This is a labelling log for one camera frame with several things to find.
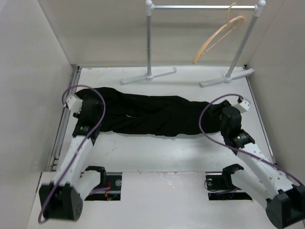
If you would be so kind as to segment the black trousers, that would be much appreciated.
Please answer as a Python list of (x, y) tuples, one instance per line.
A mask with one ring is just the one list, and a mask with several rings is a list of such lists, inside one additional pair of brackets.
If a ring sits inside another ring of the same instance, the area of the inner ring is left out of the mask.
[(106, 112), (101, 132), (130, 135), (174, 137), (179, 134), (198, 135), (220, 131), (222, 109), (230, 106), (227, 100), (219, 104), (189, 101), (179, 96), (147, 96), (124, 94), (114, 88), (97, 88), (76, 92), (80, 99), (104, 98)]

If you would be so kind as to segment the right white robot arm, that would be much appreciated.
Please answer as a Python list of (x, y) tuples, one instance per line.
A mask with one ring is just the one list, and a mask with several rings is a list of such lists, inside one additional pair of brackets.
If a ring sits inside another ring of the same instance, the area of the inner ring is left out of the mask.
[(278, 229), (304, 220), (304, 185), (295, 185), (264, 156), (255, 140), (241, 128), (241, 119), (236, 107), (225, 107), (221, 114), (221, 135), (225, 146), (244, 161), (257, 178), (252, 178), (242, 166), (235, 164), (223, 169), (222, 185), (246, 192), (262, 206)]

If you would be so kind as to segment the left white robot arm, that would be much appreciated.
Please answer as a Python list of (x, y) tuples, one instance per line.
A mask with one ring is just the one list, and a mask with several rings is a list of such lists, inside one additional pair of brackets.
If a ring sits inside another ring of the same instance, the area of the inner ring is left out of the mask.
[(107, 178), (100, 171), (82, 171), (86, 157), (100, 133), (101, 122), (105, 116), (104, 99), (82, 100), (70, 96), (66, 104), (78, 121), (68, 152), (53, 180), (42, 184), (39, 189), (40, 224), (49, 219), (77, 221), (88, 195), (94, 188), (102, 190), (107, 185)]

